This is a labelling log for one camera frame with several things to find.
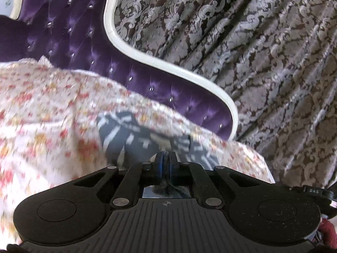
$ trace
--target damask curtain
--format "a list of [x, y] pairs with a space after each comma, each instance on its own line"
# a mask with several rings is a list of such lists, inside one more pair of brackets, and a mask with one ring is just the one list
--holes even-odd
[[223, 88], [276, 180], [336, 180], [337, 0], [119, 0], [119, 35]]

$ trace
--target floral bedspread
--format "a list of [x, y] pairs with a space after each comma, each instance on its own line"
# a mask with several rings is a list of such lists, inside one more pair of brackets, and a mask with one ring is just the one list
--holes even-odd
[[221, 165], [274, 182], [256, 152], [112, 80], [48, 62], [8, 63], [0, 66], [0, 248], [20, 242], [12, 216], [23, 199], [106, 166], [95, 120], [120, 111], [165, 135], [189, 134]]

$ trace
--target purple tufted headboard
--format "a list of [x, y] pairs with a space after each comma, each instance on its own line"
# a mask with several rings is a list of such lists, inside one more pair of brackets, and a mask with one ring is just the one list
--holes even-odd
[[[103, 24], [103, 18], [107, 17], [103, 16], [104, 9], [109, 5], [109, 1], [106, 2], [22, 0], [17, 20], [0, 16], [0, 61], [38, 60], [45, 55], [60, 68], [97, 72], [173, 108], [223, 139], [232, 139], [237, 112], [228, 95], [206, 79], [159, 59], [142, 55], [150, 63], [140, 62], [142, 57], [134, 60], [134, 54], [139, 51], [129, 46], [124, 47], [126, 55], [120, 52], [117, 45], [117, 48], [112, 45], [108, 37], [110, 31]], [[114, 8], [110, 11], [106, 10], [105, 14], [112, 15]], [[227, 99], [218, 97], [215, 91]]]

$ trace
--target black device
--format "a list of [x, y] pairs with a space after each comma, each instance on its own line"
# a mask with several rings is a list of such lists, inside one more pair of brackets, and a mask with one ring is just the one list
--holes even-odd
[[[149, 186], [186, 193], [143, 198]], [[305, 253], [314, 248], [321, 210], [336, 212], [333, 197], [160, 152], [153, 163], [109, 166], [28, 197], [13, 220], [30, 253]]]

